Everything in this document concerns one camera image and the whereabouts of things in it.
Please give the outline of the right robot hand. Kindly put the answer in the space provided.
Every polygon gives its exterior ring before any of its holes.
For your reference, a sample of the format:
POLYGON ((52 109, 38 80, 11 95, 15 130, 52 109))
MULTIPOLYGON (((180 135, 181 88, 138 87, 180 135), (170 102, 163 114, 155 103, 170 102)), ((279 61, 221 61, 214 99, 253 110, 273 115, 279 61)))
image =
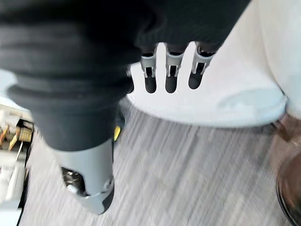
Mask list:
POLYGON ((8 96, 28 109, 59 158, 65 185, 90 212, 114 196, 119 101, 131 64, 163 42, 214 53, 246 0, 3 0, 0 67, 16 76, 8 96))

